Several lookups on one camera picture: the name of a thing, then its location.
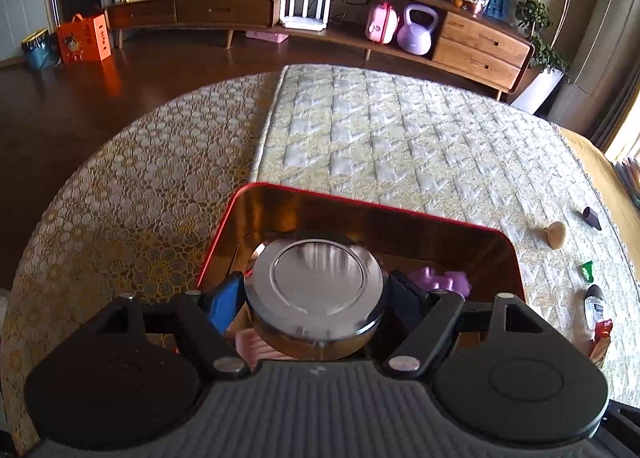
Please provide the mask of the round silver-lidded jar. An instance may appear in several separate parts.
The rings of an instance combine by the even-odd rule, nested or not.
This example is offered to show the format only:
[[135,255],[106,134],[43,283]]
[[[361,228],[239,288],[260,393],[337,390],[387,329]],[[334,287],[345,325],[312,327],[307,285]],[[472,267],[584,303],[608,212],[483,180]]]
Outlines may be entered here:
[[260,337],[296,360],[341,360],[380,325],[385,275],[351,241],[282,236],[263,241],[244,271],[250,320]]

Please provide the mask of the cream white tube bottle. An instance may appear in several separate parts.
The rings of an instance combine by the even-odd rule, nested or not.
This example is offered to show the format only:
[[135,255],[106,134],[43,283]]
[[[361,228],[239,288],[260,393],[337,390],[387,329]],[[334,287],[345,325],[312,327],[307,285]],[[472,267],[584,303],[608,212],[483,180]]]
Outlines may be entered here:
[[597,326],[608,320],[608,304],[606,304],[602,289],[591,285],[584,298],[584,311],[587,328],[591,336],[596,334]]

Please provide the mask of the blue purple spiky ball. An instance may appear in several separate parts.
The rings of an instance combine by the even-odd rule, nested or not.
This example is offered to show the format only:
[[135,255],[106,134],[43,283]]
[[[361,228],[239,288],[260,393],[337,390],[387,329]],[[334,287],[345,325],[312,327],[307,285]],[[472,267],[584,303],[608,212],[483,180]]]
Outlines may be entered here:
[[437,274],[431,267],[422,267],[410,272],[408,277],[425,291],[446,290],[467,298],[472,290],[472,285],[464,272],[447,271]]

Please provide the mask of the pink rectangular block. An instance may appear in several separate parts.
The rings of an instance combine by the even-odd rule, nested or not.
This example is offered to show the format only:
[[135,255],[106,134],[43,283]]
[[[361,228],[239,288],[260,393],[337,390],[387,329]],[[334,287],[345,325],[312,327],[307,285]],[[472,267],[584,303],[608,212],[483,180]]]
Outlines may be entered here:
[[239,356],[255,369],[261,360],[269,360],[272,354],[271,346],[258,335],[254,328],[238,331],[234,338],[235,350]]

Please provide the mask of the red metal tin box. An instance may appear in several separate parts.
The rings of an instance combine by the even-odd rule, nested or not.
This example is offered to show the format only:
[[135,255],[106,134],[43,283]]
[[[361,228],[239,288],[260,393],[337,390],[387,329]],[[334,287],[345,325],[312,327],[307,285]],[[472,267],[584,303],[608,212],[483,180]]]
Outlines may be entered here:
[[368,249],[387,278],[394,270],[431,267],[437,274],[464,272],[472,301],[489,302],[497,293],[524,295],[515,249],[506,235],[488,227],[409,210],[277,184],[252,183],[237,191],[218,224],[198,278],[213,290],[246,263],[263,241],[282,236],[351,241]]

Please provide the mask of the lace patterned tablecloth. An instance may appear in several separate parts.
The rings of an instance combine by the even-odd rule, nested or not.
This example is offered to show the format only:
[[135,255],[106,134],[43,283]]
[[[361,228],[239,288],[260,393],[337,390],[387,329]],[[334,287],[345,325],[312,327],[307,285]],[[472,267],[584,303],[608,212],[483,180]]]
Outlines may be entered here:
[[13,444],[38,435],[24,386],[44,356],[125,291],[155,302],[192,289],[230,195],[250,176],[279,73],[177,96],[106,142],[65,182],[17,265],[1,336]]

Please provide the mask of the beige wooden spinning top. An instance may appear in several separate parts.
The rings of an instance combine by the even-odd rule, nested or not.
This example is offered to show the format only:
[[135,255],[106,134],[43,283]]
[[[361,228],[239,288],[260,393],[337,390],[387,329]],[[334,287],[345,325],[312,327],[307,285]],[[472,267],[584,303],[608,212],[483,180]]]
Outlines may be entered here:
[[544,228],[544,237],[550,248],[558,250],[563,247],[566,238],[566,226],[561,221],[555,221]]

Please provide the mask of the green small toy piece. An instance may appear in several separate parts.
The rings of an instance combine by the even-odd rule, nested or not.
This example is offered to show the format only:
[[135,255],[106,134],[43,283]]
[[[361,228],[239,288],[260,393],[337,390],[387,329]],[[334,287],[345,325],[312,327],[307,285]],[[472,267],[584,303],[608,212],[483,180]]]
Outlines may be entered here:
[[582,263],[582,265],[580,266],[580,271],[582,272],[582,277],[585,279],[587,283],[589,284],[594,283],[593,261],[587,261],[585,263]]

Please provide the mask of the purple wedge block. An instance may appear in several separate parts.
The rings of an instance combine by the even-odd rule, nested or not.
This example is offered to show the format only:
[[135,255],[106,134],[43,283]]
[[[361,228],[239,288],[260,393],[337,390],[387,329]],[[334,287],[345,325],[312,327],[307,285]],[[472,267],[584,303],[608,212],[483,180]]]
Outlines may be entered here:
[[597,212],[594,211],[592,208],[585,207],[584,211],[582,211],[582,218],[584,219],[585,223],[589,224],[597,231],[602,230],[602,226],[601,226],[599,217],[597,215]]

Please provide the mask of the yellow woven table runner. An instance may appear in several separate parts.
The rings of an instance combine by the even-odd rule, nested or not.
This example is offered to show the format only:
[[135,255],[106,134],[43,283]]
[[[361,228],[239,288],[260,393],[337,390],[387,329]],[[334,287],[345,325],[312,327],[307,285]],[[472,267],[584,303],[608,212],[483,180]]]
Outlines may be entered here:
[[628,256],[634,266],[634,275],[639,279],[639,210],[618,178],[612,163],[605,158],[600,149],[576,132],[562,127],[556,128],[556,131],[564,137],[567,145],[585,166],[593,186],[600,192],[601,201],[611,212],[613,222],[620,231],[620,239],[627,247]]

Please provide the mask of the purple kettlebell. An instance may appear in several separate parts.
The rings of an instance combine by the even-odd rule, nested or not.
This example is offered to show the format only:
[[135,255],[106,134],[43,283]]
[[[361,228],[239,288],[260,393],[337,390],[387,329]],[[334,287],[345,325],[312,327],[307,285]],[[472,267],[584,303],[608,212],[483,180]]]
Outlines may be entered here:
[[[432,18],[431,25],[425,27],[417,22],[413,22],[411,12],[421,12]],[[427,55],[432,46],[432,33],[439,22],[438,13],[430,7],[422,4],[409,4],[404,11],[404,22],[397,33],[398,46],[414,55]]]

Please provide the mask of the pink toy case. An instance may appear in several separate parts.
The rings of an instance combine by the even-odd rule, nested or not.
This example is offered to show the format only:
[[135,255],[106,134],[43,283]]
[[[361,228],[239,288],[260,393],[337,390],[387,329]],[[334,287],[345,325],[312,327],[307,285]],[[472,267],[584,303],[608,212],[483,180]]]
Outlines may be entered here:
[[370,7],[366,37],[376,44],[389,44],[393,40],[399,24],[399,16],[394,7],[383,1]]

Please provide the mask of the wooden TV cabinet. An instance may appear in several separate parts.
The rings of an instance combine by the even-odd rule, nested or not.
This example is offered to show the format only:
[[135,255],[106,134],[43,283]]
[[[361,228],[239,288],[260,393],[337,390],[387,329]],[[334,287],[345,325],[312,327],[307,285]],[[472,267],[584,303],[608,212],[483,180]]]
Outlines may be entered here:
[[211,28],[228,35],[240,30],[285,34],[354,47],[416,62],[510,94],[518,88],[535,52],[512,27],[464,10],[447,0],[364,0],[370,15],[377,6],[396,14],[393,31],[416,23],[428,29],[431,47],[423,54],[398,44],[372,40],[366,26],[344,17],[345,0],[132,0],[104,10],[111,32],[128,29]]

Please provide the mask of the orange gift bag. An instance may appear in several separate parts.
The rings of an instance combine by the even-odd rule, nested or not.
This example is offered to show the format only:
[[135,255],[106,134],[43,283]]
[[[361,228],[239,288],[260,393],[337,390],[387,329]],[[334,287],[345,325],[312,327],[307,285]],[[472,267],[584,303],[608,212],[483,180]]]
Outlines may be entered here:
[[64,64],[102,62],[111,56],[111,42],[103,14],[84,18],[77,13],[56,28]]

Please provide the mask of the white wifi router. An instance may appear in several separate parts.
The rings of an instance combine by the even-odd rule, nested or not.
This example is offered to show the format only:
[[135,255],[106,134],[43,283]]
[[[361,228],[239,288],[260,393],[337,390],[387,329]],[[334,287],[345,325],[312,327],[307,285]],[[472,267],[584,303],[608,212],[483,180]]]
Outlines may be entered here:
[[320,33],[329,25],[332,0],[279,0],[279,24],[287,29]]

